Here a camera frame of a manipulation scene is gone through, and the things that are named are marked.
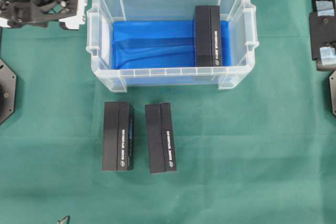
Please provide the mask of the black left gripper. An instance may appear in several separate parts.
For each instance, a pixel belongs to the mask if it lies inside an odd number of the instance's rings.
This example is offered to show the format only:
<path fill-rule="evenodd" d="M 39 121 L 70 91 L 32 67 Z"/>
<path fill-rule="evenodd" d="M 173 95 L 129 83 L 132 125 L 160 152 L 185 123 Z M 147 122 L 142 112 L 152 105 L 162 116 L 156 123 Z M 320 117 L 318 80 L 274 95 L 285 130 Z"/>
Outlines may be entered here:
<path fill-rule="evenodd" d="M 87 4 L 88 0 L 1 0 L 0 27 L 47 27 L 58 22 L 64 30 L 79 30 L 86 23 Z"/>

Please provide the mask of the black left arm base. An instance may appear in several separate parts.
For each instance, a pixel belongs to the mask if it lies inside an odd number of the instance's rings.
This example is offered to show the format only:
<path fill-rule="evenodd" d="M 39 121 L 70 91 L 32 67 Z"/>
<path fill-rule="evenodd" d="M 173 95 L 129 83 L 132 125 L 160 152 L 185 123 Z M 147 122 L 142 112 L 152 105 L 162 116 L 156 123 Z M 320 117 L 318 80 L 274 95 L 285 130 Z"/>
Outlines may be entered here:
<path fill-rule="evenodd" d="M 16 97 L 16 74 L 3 61 L 0 60 L 1 76 L 1 117 L 0 124 L 3 124 L 15 111 Z"/>

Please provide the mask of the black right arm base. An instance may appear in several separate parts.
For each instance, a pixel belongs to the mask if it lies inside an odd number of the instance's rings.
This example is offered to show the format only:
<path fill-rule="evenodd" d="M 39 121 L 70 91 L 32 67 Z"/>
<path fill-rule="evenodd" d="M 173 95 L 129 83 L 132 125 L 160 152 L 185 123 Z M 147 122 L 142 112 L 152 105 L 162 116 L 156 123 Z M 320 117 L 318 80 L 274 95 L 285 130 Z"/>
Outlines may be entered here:
<path fill-rule="evenodd" d="M 332 114 L 336 116 L 336 70 L 329 76 L 329 87 Z"/>

